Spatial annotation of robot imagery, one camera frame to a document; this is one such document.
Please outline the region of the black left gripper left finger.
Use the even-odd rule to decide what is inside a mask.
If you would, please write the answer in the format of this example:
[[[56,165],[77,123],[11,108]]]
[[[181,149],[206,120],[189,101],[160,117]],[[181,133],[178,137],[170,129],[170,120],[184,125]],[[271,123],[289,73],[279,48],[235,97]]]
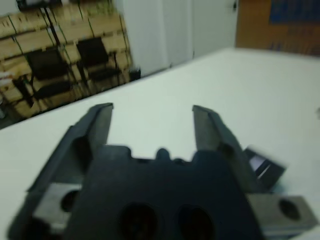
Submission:
[[[70,126],[28,192],[42,192],[51,183],[81,184],[95,151],[107,143],[113,104],[91,107]]]

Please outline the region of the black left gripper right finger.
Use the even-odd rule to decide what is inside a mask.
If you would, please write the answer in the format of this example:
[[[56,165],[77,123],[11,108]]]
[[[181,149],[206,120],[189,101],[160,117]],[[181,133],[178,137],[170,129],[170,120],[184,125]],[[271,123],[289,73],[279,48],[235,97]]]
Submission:
[[[220,115],[199,105],[194,105],[192,111],[196,149],[223,156],[245,193],[264,193],[266,188],[257,179],[248,157]]]

